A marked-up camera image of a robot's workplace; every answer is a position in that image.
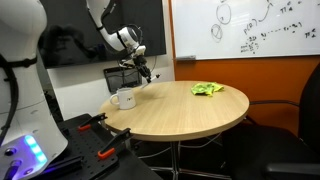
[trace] table leg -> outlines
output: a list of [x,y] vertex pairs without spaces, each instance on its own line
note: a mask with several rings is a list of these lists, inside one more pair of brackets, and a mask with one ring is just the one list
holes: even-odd
[[171,142],[171,158],[172,158],[172,173],[173,173],[173,179],[178,180],[179,179],[179,142]]

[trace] white wall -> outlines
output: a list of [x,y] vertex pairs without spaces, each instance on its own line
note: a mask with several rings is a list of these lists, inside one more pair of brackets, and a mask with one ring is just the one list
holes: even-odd
[[[169,5],[167,0],[162,2],[167,54],[157,56],[157,64],[152,74],[161,74],[161,76],[154,82],[174,80]],[[148,67],[152,69],[155,57],[146,59]],[[110,96],[103,69],[116,66],[116,62],[107,62],[48,69],[52,87],[65,120],[84,113],[90,115],[98,113],[102,103]]]

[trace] metal base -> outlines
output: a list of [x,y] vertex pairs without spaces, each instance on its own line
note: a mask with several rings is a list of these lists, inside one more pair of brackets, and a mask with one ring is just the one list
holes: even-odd
[[215,179],[231,179],[230,176],[222,175],[222,174],[213,174],[213,173],[206,173],[201,171],[193,171],[188,169],[181,169],[180,165],[180,148],[179,142],[171,142],[171,159],[172,159],[172,167],[150,167],[153,171],[170,171],[173,174],[173,180],[179,179],[179,174],[188,174],[194,176],[202,176],[208,178],[215,178]]

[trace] white robot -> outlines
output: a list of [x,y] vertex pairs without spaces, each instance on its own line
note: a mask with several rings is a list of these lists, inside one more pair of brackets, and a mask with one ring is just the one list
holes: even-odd
[[[145,47],[135,31],[123,27],[109,34],[101,23],[113,7],[110,0],[87,0],[106,43],[115,51],[127,50],[149,83],[153,78],[145,66]],[[39,0],[0,0],[0,179],[37,176],[68,144],[50,114],[36,71],[37,44],[46,24]]]

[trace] wall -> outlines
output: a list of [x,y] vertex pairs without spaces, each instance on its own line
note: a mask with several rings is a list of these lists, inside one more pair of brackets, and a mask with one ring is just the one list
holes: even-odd
[[[155,81],[174,80],[170,18],[168,2],[163,1],[167,54],[157,57],[153,74],[161,74]],[[152,69],[155,57],[146,58]],[[103,69],[116,67],[115,62],[49,69],[49,77],[63,118],[69,119],[83,113],[96,115],[110,93]]]
[[[281,99],[299,102],[302,88],[319,62],[320,56],[174,60],[174,72],[177,81],[214,81],[233,86],[251,101]],[[249,116],[259,124],[283,127],[294,134],[298,132],[298,109],[290,105],[251,106]]]

